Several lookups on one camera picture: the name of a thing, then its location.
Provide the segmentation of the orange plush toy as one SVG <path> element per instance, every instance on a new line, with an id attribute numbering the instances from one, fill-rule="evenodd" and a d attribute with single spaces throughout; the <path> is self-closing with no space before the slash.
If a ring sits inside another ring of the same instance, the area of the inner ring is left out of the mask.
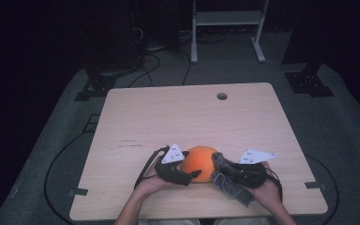
<path id="1" fill-rule="evenodd" d="M 192 179 L 193 183 L 208 183 L 211 174 L 215 171 L 212 156 L 216 149 L 208 146 L 195 146 L 187 150 L 188 155 L 180 164 L 180 170 L 184 173 L 200 171 L 201 173 Z"/>

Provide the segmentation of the grey tape strip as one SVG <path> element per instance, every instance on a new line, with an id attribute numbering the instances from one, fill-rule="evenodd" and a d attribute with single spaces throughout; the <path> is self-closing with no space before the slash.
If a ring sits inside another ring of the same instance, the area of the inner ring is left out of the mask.
<path id="1" fill-rule="evenodd" d="M 71 189 L 67 195 L 69 197 L 75 197 L 76 195 L 86 196 L 87 193 L 88 193 L 88 189 L 75 188 L 75 189 Z"/>
<path id="2" fill-rule="evenodd" d="M 305 186 L 307 189 L 318 188 L 321 191 L 327 190 L 326 185 L 319 182 L 306 182 Z"/>

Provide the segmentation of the person's left hand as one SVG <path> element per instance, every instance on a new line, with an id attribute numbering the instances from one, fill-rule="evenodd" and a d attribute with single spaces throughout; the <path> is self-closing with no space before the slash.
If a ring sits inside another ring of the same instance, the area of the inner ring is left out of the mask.
<path id="1" fill-rule="evenodd" d="M 142 181 L 134 190 L 134 193 L 143 199 L 173 185 L 173 183 L 167 182 L 158 176 L 155 169 L 157 163 L 158 160 L 155 159 L 143 176 Z"/>

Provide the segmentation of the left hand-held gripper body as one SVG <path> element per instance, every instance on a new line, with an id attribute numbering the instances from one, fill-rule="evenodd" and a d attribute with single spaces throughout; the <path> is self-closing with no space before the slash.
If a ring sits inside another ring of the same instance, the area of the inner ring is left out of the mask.
<path id="1" fill-rule="evenodd" d="M 155 170 L 162 180 L 176 185 L 188 186 L 191 175 L 178 170 L 178 166 L 186 158 L 186 154 L 177 143 L 163 148 L 164 154 L 158 158 Z"/>

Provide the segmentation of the grey fuzzy cloth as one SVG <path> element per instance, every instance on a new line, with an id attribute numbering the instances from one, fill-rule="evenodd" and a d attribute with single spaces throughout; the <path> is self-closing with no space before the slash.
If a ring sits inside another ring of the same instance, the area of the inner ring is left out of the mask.
<path id="1" fill-rule="evenodd" d="M 234 163 L 226 159 L 223 154 L 219 152 L 214 153 L 212 159 L 216 169 L 211 174 L 211 182 L 232 199 L 237 200 L 245 207 L 249 207 L 250 203 L 254 200 L 252 194 L 244 187 L 235 183 L 233 175 L 225 174 L 219 168 L 222 162 L 232 163 L 233 166 Z"/>

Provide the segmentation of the white metal stand frame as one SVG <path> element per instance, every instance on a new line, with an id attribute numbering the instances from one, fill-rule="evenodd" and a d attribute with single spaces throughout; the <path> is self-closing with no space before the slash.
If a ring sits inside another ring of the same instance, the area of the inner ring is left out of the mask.
<path id="1" fill-rule="evenodd" d="M 207 11 L 196 9 L 197 0 L 193 0 L 190 62 L 198 63 L 197 28 L 200 26 L 256 25 L 257 31 L 251 38 L 252 46 L 260 63 L 266 61 L 260 45 L 263 25 L 270 0 L 263 0 L 262 9 L 246 11 Z"/>

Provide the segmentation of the black stand base with struts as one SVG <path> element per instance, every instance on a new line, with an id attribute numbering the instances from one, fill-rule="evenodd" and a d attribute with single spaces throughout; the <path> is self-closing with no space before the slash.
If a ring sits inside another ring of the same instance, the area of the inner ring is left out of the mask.
<path id="1" fill-rule="evenodd" d="M 77 93 L 75 101 L 87 101 L 90 98 L 105 98 L 113 89 L 116 78 L 103 76 L 99 72 L 86 72 L 87 81 L 83 89 Z"/>

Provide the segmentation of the person's right hand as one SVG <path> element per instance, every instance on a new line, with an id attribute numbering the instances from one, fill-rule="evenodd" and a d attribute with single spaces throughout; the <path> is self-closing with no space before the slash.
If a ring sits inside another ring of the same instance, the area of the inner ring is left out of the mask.
<path id="1" fill-rule="evenodd" d="M 249 188 L 248 191 L 254 199 L 268 211 L 278 209 L 282 205 L 278 186 L 269 178 L 267 178 L 261 186 Z"/>

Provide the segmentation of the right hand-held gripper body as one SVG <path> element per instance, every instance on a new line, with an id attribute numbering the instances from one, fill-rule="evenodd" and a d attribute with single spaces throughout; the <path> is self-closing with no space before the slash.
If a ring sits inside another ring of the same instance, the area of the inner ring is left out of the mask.
<path id="1" fill-rule="evenodd" d="M 230 172 L 230 175 L 243 187 L 258 188 L 268 177 L 263 162 L 276 156 L 275 153 L 247 149 L 238 162 L 233 164 L 234 171 Z"/>

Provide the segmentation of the black stand base plate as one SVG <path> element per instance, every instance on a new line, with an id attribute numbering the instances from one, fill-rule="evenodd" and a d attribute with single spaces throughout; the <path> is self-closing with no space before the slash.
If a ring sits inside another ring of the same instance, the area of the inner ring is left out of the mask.
<path id="1" fill-rule="evenodd" d="M 295 94 L 309 94 L 313 98 L 332 97 L 334 94 L 318 77 L 321 62 L 307 63 L 301 71 L 286 72 L 285 77 Z"/>

